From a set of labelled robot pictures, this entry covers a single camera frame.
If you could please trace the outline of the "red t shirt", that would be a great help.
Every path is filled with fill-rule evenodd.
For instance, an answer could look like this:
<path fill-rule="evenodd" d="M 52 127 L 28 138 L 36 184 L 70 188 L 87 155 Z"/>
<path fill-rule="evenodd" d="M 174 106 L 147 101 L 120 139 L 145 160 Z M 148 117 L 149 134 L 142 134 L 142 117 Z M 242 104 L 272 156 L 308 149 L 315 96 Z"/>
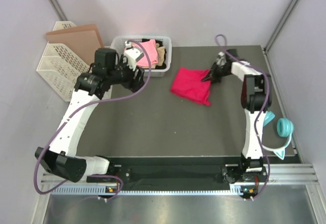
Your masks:
<path fill-rule="evenodd" d="M 194 103 L 211 106 L 210 81 L 202 81 L 209 70 L 196 70 L 181 67 L 170 88 L 170 92 Z"/>

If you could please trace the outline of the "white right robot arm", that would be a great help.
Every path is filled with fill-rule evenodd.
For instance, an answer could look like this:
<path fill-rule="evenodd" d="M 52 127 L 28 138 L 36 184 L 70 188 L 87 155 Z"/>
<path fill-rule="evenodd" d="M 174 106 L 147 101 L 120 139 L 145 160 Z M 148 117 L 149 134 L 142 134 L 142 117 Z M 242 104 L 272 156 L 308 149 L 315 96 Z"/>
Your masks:
<path fill-rule="evenodd" d="M 237 173 L 242 180 L 250 181 L 263 170 L 262 135 L 265 115 L 271 105 L 270 75 L 230 52 L 230 49 L 219 52 L 201 81 L 217 83 L 225 76 L 234 75 L 242 82 L 240 104 L 246 117 L 246 135 Z"/>

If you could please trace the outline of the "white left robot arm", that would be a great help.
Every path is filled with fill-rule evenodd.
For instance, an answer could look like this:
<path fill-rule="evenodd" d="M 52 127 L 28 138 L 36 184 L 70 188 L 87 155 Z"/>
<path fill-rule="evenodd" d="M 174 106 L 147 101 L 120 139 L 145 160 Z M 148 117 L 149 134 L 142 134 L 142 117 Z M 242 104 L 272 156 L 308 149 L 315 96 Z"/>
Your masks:
<path fill-rule="evenodd" d="M 106 182 L 114 179 L 116 170 L 107 158 L 79 157 L 77 146 L 90 115 L 100 102 L 107 101 L 104 96 L 113 85 L 122 85 L 133 93 L 143 88 L 144 69 L 137 66 L 143 57 L 144 51 L 134 46 L 121 55 L 111 48 L 96 50 L 89 70 L 76 80 L 68 109 L 50 144 L 36 149 L 38 166 L 71 182 L 91 175 L 98 175 Z"/>

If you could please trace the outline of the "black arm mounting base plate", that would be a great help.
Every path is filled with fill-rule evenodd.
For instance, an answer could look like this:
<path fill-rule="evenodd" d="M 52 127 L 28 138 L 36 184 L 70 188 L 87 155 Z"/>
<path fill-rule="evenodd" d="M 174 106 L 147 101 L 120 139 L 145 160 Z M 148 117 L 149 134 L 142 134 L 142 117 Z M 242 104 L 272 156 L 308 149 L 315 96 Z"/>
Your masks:
<path fill-rule="evenodd" d="M 245 172 L 239 156 L 110 157 L 107 175 L 119 177 L 124 191 L 226 190 L 231 183 L 257 184 L 267 178 L 266 167 Z"/>

